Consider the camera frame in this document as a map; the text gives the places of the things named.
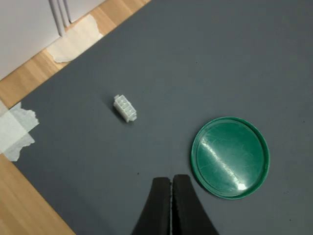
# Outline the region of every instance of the wooden floor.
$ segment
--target wooden floor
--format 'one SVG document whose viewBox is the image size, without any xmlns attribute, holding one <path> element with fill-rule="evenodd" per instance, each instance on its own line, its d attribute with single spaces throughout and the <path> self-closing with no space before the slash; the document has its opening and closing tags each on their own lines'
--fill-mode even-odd
<svg viewBox="0 0 313 235">
<path fill-rule="evenodd" d="M 150 0 L 107 0 L 90 14 L 108 34 Z M 0 99 L 11 108 L 68 63 L 55 63 L 46 49 L 0 81 Z M 74 234 L 19 170 L 0 154 L 0 235 Z"/>
</svg>

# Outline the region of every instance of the white cabinet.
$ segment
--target white cabinet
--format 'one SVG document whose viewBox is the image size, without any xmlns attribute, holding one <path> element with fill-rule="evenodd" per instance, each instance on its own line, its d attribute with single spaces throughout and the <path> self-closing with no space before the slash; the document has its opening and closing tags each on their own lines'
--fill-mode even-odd
<svg viewBox="0 0 313 235">
<path fill-rule="evenodd" d="M 105 0 L 64 0 L 68 18 L 71 22 L 78 20 L 84 14 L 94 9 Z"/>
<path fill-rule="evenodd" d="M 1 0 L 0 80 L 58 37 L 48 0 Z"/>
</svg>

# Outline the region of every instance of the white plastic block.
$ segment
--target white plastic block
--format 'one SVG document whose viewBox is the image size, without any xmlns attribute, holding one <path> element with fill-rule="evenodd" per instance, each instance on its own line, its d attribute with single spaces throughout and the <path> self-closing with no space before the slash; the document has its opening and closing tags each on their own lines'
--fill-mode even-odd
<svg viewBox="0 0 313 235">
<path fill-rule="evenodd" d="M 118 110 L 126 122 L 135 121 L 137 119 L 136 110 L 124 95 L 116 95 L 114 97 L 113 106 Z"/>
</svg>

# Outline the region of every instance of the white tape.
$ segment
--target white tape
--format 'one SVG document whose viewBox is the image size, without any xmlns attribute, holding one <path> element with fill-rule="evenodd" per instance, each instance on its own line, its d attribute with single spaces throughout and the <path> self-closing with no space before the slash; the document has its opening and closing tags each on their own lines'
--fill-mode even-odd
<svg viewBox="0 0 313 235">
<path fill-rule="evenodd" d="M 47 50 L 55 62 L 68 62 L 82 54 L 102 37 L 94 17 L 86 15 L 73 28 L 70 28 L 65 36 L 48 46 Z"/>
<path fill-rule="evenodd" d="M 35 142 L 28 132 L 38 124 L 35 112 L 22 109 L 21 103 L 8 110 L 0 101 L 0 153 L 17 161 L 20 150 Z"/>
</svg>

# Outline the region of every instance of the green plastic lid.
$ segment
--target green plastic lid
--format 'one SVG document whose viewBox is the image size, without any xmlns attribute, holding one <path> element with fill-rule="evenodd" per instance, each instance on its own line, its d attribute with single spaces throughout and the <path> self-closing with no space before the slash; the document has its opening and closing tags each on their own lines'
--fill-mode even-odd
<svg viewBox="0 0 313 235">
<path fill-rule="evenodd" d="M 257 190 L 268 174 L 268 146 L 249 122 L 221 117 L 198 132 L 191 165 L 199 183 L 212 194 L 243 198 Z"/>
</svg>

